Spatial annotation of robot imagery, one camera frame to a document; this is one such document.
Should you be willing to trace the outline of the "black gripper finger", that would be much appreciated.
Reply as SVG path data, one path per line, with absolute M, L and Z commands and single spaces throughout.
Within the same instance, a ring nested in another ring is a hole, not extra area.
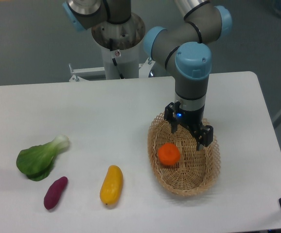
M 211 125 L 200 125 L 197 131 L 197 150 L 208 147 L 213 141 L 213 127 Z
M 164 109 L 164 119 L 169 122 L 171 126 L 171 133 L 177 132 L 177 128 L 179 125 L 179 119 L 177 118 L 177 110 L 179 108 L 179 105 L 180 104 L 178 104 L 177 102 L 171 102 Z

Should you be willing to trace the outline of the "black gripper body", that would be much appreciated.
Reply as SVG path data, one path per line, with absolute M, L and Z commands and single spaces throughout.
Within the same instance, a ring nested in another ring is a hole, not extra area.
M 193 135 L 197 135 L 200 134 L 203 112 L 204 107 L 195 111 L 188 111 L 179 108 L 176 111 L 175 116 L 182 127 L 187 129 Z

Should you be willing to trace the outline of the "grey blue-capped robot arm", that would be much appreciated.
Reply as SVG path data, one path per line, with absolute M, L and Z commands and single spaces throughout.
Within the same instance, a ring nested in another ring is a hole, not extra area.
M 175 79 L 175 100 L 164 111 L 171 131 L 184 127 L 201 150 L 213 141 L 213 127 L 202 123 L 212 67 L 208 43 L 231 31 L 232 18 L 225 7 L 208 0 L 178 0 L 176 5 L 184 23 L 174 31 L 146 30 L 129 0 L 67 0 L 63 8 L 76 30 L 91 30 L 108 80 L 137 78 L 143 45 L 148 58 Z

